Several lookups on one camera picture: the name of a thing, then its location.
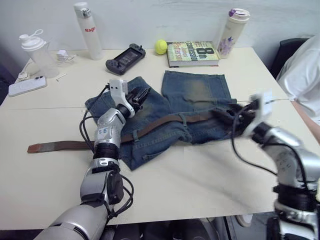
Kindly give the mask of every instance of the denim shorts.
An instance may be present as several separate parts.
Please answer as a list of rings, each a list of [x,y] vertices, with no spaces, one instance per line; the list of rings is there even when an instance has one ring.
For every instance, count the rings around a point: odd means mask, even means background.
[[[149,85],[139,76],[128,82],[128,91],[135,87],[147,88]],[[166,115],[178,115],[183,119],[184,116],[210,110],[226,111],[229,103],[237,102],[231,99],[224,75],[165,71],[161,93],[162,95],[151,88],[143,109],[129,118],[122,129],[122,136],[131,134],[134,138],[132,142],[122,143],[119,150],[119,158],[131,170],[160,155],[178,140],[203,144],[230,137],[231,128],[211,118],[195,123],[168,122],[138,138],[137,131]],[[93,116],[99,117],[115,107],[110,92],[102,94],[96,102],[95,100],[96,97],[85,102]]]

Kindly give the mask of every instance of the person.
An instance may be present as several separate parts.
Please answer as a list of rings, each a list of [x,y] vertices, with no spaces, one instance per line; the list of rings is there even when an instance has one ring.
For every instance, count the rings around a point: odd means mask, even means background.
[[[320,34],[299,47],[276,79],[320,144]]]

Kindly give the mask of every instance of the yellow tennis ball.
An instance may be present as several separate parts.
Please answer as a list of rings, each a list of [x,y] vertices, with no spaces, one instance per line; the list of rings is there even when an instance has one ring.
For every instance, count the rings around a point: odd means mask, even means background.
[[[157,54],[162,55],[166,53],[168,45],[165,40],[159,39],[158,41],[156,41],[154,48]]]

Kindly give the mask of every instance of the book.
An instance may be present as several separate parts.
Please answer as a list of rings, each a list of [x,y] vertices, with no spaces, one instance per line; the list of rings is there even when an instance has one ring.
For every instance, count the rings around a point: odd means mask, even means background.
[[[219,56],[210,41],[168,43],[169,67],[218,66]]]

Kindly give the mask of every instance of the black game controller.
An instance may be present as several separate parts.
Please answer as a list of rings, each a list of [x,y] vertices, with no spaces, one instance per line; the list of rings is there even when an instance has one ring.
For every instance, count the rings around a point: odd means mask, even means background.
[[[146,55],[146,51],[137,44],[130,44],[129,48],[114,59],[107,60],[105,62],[106,68],[117,74],[123,75],[125,72],[134,66],[139,60],[143,59]]]

